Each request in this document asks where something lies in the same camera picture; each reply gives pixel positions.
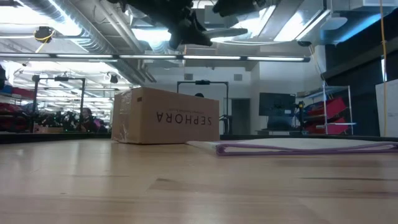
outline wood grain surface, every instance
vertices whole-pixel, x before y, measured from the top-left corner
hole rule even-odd
[[[216,157],[107,140],[0,145],[0,223],[393,224],[398,154]]]

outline metal rack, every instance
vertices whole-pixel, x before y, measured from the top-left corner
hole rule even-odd
[[[341,91],[348,91],[348,109],[349,109],[349,117],[350,117],[350,122],[349,123],[328,123],[328,115],[327,115],[327,108],[326,108],[326,101],[328,100],[328,95],[338,93]],[[353,112],[352,112],[352,107],[351,107],[351,91],[349,86],[328,86],[326,85],[325,82],[323,82],[322,87],[313,91],[308,91],[308,92],[300,92],[297,93],[297,98],[301,99],[312,99],[314,100],[317,97],[321,97],[323,100],[323,111],[324,114],[321,115],[316,115],[316,116],[311,116],[311,117],[306,117],[304,120],[310,120],[314,118],[325,118],[325,124],[324,125],[318,125],[317,128],[319,129],[325,129],[325,133],[328,134],[328,126],[329,125],[350,125],[351,126],[351,134],[354,134],[354,129],[353,126],[356,124],[353,122]]]

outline wooden table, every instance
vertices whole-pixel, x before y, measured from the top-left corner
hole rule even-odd
[[[97,139],[0,145],[0,223],[393,224],[398,154],[216,157]]]

